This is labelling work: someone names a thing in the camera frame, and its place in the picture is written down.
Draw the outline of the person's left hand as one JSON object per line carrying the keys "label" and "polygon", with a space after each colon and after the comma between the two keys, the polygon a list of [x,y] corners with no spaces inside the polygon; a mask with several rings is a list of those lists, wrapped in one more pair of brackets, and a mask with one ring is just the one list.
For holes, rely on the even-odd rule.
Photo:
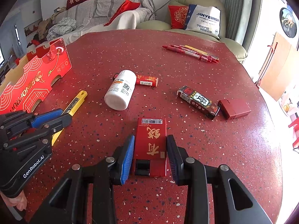
{"label": "person's left hand", "polygon": [[1,197],[4,203],[9,207],[16,207],[19,211],[23,211],[27,208],[27,199],[24,191],[21,191],[16,198],[8,198],[1,192]]}

